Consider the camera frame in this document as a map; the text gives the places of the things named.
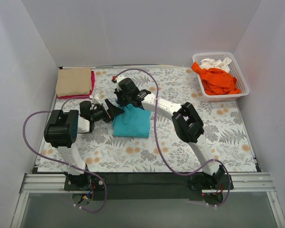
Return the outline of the turquoise t shirt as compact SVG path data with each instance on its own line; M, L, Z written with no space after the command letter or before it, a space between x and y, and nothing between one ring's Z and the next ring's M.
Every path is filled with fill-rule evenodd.
M113 121L113 136L148 138L150 134L151 112L129 104L121 108L124 113Z

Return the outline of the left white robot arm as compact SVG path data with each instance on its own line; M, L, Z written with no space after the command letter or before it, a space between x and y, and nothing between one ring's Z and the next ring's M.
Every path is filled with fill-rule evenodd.
M82 101L79 110L53 110L44 130L45 141L61 155L68 168L66 176L71 185L81 190L87 190L91 184L91 175L86 173L87 164L80 157L76 146L77 135L92 133L95 122L108 123L124 113L124 110L105 100L107 108L97 100Z

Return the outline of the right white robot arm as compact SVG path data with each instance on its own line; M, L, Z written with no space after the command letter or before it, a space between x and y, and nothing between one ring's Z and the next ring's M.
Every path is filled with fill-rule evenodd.
M139 90L128 77L115 76L112 81L116 84L114 93L120 106L132 104L172 121L178 138L190 146L201 164L196 171L186 174L193 187L200 190L231 189L231 177L222 162L211 153L204 136L203 121L191 103L181 105L159 99L148 90Z

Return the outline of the floral table mat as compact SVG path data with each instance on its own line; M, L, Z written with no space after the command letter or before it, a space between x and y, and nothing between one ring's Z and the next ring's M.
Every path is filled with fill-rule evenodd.
M204 135L214 158L229 172L254 172L256 165L245 126L235 101L205 102L196 74L190 68L150 68L143 72L95 70L95 92L114 102L112 77L121 73L139 89L172 103L190 102L204 123ZM76 145L92 172L189 172L200 163L191 148L160 115L150 117L148 138L115 137L111 123L99 121L92 133L79 134Z

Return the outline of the folded magenta t shirt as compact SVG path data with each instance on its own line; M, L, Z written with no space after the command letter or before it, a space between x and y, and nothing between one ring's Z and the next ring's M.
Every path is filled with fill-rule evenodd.
M94 71L91 71L91 89L90 89L88 94L86 94L86 95L66 95L66 96L56 95L56 98L58 98L58 99L70 99L70 98L76 98L76 97L80 97L81 99L82 99L82 97L83 98L89 98L89 96L92 94L92 92L94 90L94 86L95 86L95 73L94 73Z

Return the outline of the folded tan t shirt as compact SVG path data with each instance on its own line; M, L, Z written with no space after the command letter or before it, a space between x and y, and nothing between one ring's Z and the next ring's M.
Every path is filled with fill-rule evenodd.
M57 97L88 95L92 90L91 76L89 67L60 69L56 85Z

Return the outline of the white t shirt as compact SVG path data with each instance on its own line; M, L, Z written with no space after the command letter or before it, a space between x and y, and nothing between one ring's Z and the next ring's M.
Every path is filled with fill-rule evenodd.
M201 60L200 68L202 69L210 69L217 68L221 69L227 73L230 72L229 64L232 62L232 59L226 57L223 60L214 60L212 58L205 58Z

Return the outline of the orange t shirt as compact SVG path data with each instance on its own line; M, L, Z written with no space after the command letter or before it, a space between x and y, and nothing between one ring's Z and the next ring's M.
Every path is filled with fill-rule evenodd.
M230 73L218 68L201 68L197 62L191 66L201 79L205 93L207 95L233 95L240 94L237 87L237 79Z

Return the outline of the white plastic basket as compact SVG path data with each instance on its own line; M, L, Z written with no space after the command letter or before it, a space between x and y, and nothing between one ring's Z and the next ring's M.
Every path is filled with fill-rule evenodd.
M214 60L223 60L224 58L232 59L232 62L229 64L230 74L237 79L237 87L241 90L240 94L233 94L233 95L207 95L205 93L204 87L202 85L200 76L197 74L197 78L201 87L201 91L204 97L204 100L207 102L221 102L221 101L231 101L236 100L241 96L246 96L249 94L249 88L246 84L245 78L240 70L240 67L233 56L233 54L229 52L209 52L209 53L198 53L192 56L193 62L197 62L198 65L201 64L201 60L205 58L212 58Z

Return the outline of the aluminium frame rail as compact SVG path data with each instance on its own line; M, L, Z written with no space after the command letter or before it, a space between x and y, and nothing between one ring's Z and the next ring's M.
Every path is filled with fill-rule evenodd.
M108 187L188 187L189 177L172 173L101 173ZM235 192L275 191L269 173L230 173ZM26 174L21 190L29 193L84 192L69 183L64 174Z

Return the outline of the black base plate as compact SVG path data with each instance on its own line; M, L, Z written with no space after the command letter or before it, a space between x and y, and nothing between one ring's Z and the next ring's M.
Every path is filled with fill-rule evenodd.
M89 198L102 200L208 200L221 203L224 191L233 190L231 176L218 174L214 178L197 172L179 176L169 172L99 172L95 176L66 175L64 190L88 193Z

